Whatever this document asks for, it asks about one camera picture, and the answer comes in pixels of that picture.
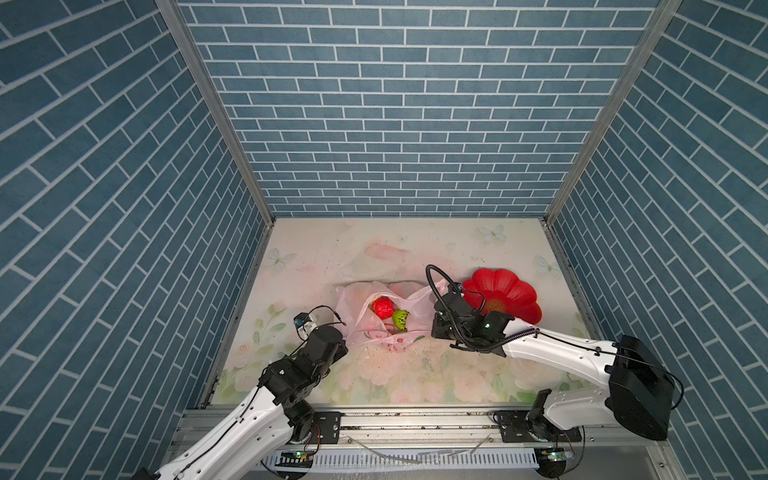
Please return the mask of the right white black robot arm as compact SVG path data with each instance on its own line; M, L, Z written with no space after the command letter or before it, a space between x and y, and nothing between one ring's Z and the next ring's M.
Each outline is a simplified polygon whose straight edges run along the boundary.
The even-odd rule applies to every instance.
M448 291L435 304L432 335L453 348L527 360L587 381L580 390L539 391L527 414L542 440L576 427L614 426L652 441L668 437L682 387L638 338L593 340L553 332L509 314L481 313L464 296Z

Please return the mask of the red flower-shaped plate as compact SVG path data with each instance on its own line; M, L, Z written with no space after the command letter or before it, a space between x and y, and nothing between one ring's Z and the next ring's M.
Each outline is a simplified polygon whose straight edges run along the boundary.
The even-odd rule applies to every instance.
M510 270L478 269L461 286L465 300L483 314L508 314L532 325L542 320L536 290Z

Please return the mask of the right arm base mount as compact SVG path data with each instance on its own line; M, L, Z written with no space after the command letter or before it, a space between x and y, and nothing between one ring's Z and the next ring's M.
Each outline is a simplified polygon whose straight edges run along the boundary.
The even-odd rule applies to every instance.
M543 418L531 422L528 413L521 410L496 410L491 413L492 422L498 427L503 443L560 443L576 444L583 440L579 427L558 430Z

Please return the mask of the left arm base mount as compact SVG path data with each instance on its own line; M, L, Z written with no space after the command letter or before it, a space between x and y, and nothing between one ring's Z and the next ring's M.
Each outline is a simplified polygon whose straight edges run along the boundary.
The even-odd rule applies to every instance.
M292 442L296 444L337 444L341 431L342 413L339 411L312 412L299 420Z

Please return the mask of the pink plastic bag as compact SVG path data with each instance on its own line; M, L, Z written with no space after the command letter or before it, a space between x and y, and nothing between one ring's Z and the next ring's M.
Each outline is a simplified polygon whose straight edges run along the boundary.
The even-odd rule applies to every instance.
M397 310L410 313L405 332L398 331L391 318L381 320L373 313L371 303L379 297L389 297ZM417 282L351 283L336 289L335 310L342 320L337 328L348 347L382 346L402 352L431 336L435 301L429 286Z

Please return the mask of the green fake kiwi half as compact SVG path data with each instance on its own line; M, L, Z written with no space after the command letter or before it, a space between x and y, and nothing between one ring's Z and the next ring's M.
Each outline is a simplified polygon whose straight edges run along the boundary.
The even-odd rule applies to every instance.
M392 314L392 323L398 331L407 330L407 321L410 313L407 310L395 310Z

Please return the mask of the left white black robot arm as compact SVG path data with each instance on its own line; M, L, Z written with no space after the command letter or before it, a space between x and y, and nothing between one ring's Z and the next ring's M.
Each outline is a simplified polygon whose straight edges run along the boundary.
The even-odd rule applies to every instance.
M315 328L295 353L269 364L256 387L192 447L155 471L139 469L134 479L240 479L266 456L303 442L315 414L306 401L346 355L333 324Z

